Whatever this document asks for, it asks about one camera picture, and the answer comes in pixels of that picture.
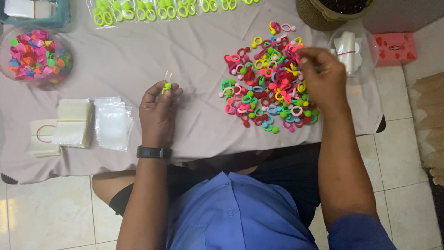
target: hand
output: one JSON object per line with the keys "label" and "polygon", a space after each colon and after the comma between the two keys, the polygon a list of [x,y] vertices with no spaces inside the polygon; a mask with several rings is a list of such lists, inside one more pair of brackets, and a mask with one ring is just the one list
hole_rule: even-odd
{"label": "hand", "polygon": [[[301,58],[301,69],[310,98],[324,111],[324,116],[336,116],[338,112],[348,111],[345,66],[323,48],[302,48],[297,53]],[[321,68],[320,74],[315,66]]]}
{"label": "hand", "polygon": [[173,83],[171,90],[162,94],[166,81],[160,81],[143,95],[139,107],[142,127],[142,147],[166,148],[174,133],[177,105],[173,99],[183,94],[183,89]]}

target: shirt sleeve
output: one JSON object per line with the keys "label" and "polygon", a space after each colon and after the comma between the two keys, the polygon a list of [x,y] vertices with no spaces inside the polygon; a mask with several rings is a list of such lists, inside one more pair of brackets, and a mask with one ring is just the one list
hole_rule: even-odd
{"label": "shirt sleeve", "polygon": [[346,215],[329,229],[330,250],[396,250],[384,227],[367,214]]}

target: blue shirt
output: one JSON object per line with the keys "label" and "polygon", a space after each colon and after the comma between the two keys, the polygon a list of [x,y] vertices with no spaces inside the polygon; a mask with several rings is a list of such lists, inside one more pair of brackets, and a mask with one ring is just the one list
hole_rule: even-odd
{"label": "blue shirt", "polygon": [[[282,187],[221,172],[170,206],[167,249],[316,250],[296,204]],[[330,250],[396,249],[381,223],[368,215],[338,219]]]}

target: watch strap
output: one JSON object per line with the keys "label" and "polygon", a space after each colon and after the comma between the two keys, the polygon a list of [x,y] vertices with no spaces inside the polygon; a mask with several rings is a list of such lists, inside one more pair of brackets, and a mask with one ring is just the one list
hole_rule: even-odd
{"label": "watch strap", "polygon": [[156,149],[156,148],[143,148],[142,146],[137,147],[137,158],[157,158],[157,159],[167,159],[171,156],[171,149]]}

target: white tile floor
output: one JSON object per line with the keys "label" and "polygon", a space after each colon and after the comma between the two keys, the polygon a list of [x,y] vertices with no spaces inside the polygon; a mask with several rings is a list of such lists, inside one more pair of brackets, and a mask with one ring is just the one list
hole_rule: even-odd
{"label": "white tile floor", "polygon": [[[358,144],[381,223],[399,250],[442,250],[402,68],[377,69],[377,77],[387,129]],[[0,183],[0,250],[114,250],[121,220],[91,193],[89,177]],[[320,207],[310,229],[328,249]]]}

